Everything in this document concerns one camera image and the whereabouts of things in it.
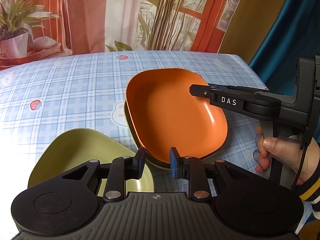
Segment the striped knit sleeve forearm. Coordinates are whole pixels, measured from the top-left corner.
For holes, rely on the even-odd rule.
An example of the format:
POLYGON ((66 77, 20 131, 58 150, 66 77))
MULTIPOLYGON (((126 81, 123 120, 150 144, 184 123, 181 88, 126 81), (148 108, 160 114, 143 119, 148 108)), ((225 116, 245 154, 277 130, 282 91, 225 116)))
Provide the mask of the striped knit sleeve forearm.
POLYGON ((309 180, 298 187, 298 191, 301 200, 314 201, 319 196, 319 173, 314 173, 309 180))

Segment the person's right hand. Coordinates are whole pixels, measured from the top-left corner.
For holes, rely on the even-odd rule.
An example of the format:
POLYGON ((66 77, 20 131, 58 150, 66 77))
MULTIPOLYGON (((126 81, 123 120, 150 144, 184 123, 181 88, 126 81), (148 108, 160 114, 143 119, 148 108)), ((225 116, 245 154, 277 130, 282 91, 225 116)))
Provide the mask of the person's right hand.
MULTIPOLYGON (((302 157, 302 151, 300 150, 300 144, 298 142, 274 137, 260 137, 257 142, 257 148, 259 156, 258 165, 255 170, 258 173, 262 173, 270 167, 270 156, 291 167, 294 171, 298 171, 302 157)), ((298 179, 298 185, 302 185, 310 180, 312 181, 313 186, 318 186, 318 166, 319 144, 315 139, 312 139, 306 151, 303 168, 298 179)))

